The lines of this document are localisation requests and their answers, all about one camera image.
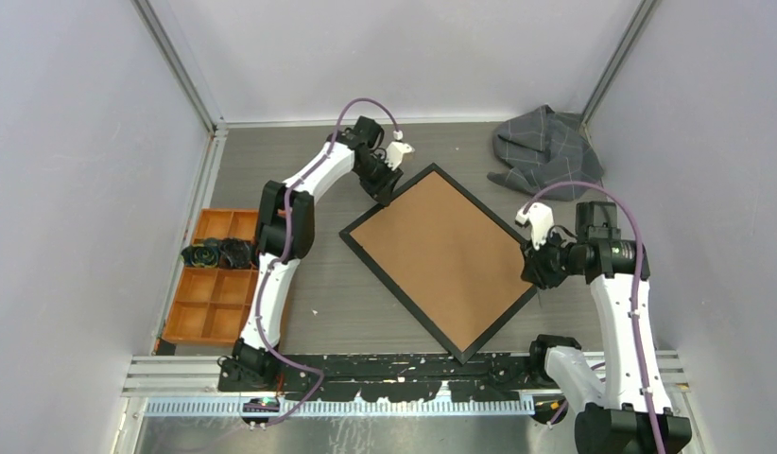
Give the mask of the black picture frame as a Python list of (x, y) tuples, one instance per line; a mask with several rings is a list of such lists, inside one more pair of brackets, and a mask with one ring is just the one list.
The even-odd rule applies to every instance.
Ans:
[(436, 164), (339, 233), (460, 363), (537, 293), (522, 280), (522, 236)]

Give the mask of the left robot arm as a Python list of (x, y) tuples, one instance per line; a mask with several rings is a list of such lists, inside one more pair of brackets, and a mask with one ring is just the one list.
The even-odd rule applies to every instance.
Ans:
[(265, 184), (255, 231), (254, 258), (259, 272), (248, 320), (233, 352), (220, 366), (253, 390), (269, 390), (278, 376), (277, 346), (287, 293), (301, 261), (315, 241), (316, 205), (343, 176), (353, 173), (362, 189), (386, 206), (403, 175), (401, 165), (414, 149), (399, 128), (383, 143), (384, 129), (373, 119), (335, 129), (312, 160), (285, 180)]

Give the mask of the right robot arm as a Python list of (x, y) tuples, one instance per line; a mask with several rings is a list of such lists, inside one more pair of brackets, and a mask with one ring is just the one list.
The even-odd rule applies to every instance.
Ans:
[(579, 453), (680, 453), (691, 422), (677, 414), (665, 389), (649, 319), (649, 267), (638, 237), (625, 239), (612, 202), (581, 202), (575, 231), (563, 230), (540, 202), (521, 208), (516, 223), (530, 230), (521, 277), (539, 289), (584, 278), (595, 302), (604, 349), (599, 376), (571, 337), (540, 335), (531, 343), (530, 381), (555, 384), (575, 414)]

